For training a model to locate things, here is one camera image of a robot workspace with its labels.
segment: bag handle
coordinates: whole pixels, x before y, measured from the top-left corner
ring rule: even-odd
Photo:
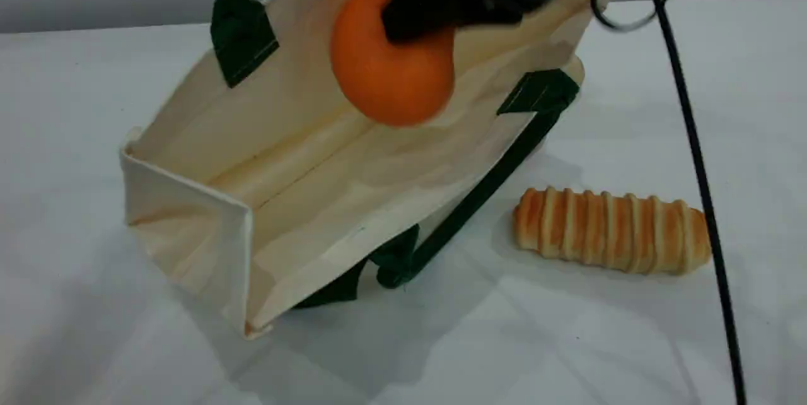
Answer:
[[[215,0],[210,36],[230,88],[247,78],[279,46],[265,6],[256,0]]]

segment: orange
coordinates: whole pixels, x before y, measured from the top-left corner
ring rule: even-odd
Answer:
[[[388,126],[415,126],[444,109],[453,92],[454,28],[396,45],[381,12],[389,0],[347,0],[331,36],[337,82],[366,117]]]

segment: bread roll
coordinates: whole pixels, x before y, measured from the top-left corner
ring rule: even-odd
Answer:
[[[709,262],[706,218],[681,200],[527,189],[513,212],[516,243],[548,259],[626,273],[689,273]]]

